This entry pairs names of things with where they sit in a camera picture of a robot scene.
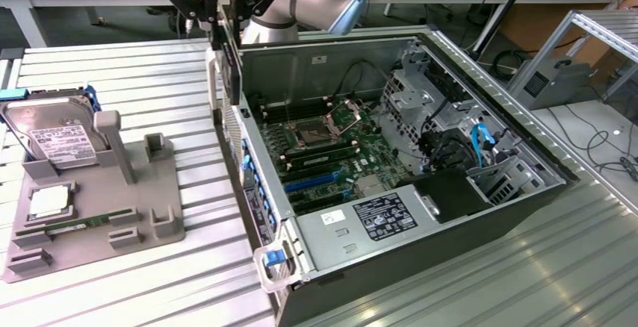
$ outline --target motherboard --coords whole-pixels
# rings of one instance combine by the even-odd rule
[[[362,101],[262,107],[262,116],[266,147],[298,214],[382,193],[410,176]]]

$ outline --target corrugated metal surface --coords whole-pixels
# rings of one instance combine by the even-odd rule
[[[502,239],[303,326],[638,326],[637,216],[465,68],[581,182]]]
[[[211,121],[206,40],[40,49],[19,87],[91,81],[121,113],[124,142],[160,131],[176,149],[183,241],[16,284],[0,282],[0,326],[272,326]],[[21,147],[0,126],[0,265],[20,190]]]

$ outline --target warning label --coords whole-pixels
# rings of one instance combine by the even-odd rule
[[[52,163],[96,157],[96,151],[81,125],[33,129],[29,135]]]
[[[375,241],[418,226],[396,193],[355,204],[354,208],[368,236]]]

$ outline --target hard drive label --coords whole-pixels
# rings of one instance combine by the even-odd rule
[[[355,204],[354,208],[368,236],[375,241],[416,227],[416,221],[396,193]]]
[[[29,135],[52,163],[96,157],[96,151],[81,125],[33,129],[29,131]]]

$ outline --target hard drive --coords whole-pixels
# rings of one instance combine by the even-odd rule
[[[92,88],[25,93],[13,99],[0,101],[0,116],[29,159],[49,160],[57,169],[95,164],[96,152],[108,144],[92,126],[100,110]]]

